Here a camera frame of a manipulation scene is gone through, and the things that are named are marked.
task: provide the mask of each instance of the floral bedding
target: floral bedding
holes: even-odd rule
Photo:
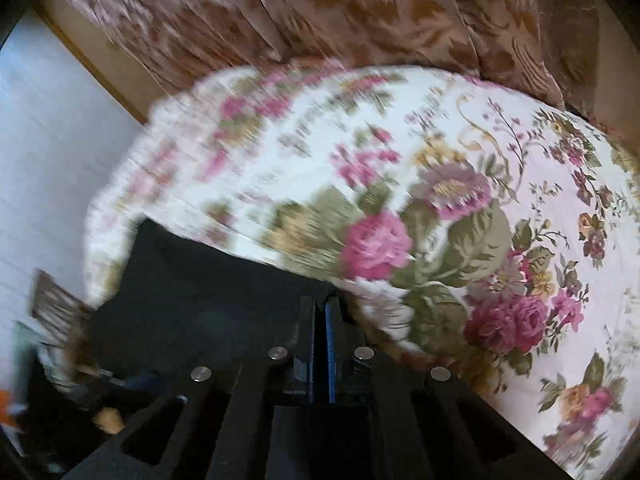
[[[160,103],[94,199],[90,301],[148,216],[331,280],[380,348],[599,478],[640,416],[638,174],[583,120],[442,70],[227,70]]]

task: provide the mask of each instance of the blue strip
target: blue strip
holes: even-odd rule
[[[326,358],[328,360],[329,375],[329,403],[335,404],[335,355],[334,355],[334,331],[331,327],[331,304],[324,306],[324,324],[326,326]]]

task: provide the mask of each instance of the silver screw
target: silver screw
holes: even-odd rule
[[[353,355],[356,356],[356,359],[360,359],[361,361],[368,361],[375,355],[375,352],[373,351],[373,348],[369,348],[368,346],[358,346],[353,351]]]
[[[206,366],[198,366],[191,371],[191,379],[197,383],[203,383],[211,377],[211,370]]]
[[[274,361],[283,360],[289,352],[283,346],[274,346],[273,348],[269,348],[269,357]]]
[[[449,372],[449,369],[444,366],[433,367],[430,374],[434,381],[440,381],[441,383],[448,381],[451,377],[451,372]]]

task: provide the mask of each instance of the bed sheet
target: bed sheet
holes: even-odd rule
[[[145,217],[331,280],[380,348],[449,366],[599,478],[640,415],[639,170],[583,120],[443,70],[226,70],[161,102],[93,200],[89,300]]]

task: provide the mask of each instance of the brown curtain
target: brown curtain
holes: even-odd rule
[[[338,57],[352,67],[436,66],[563,105],[545,66],[538,0],[68,1],[169,92],[228,66]]]

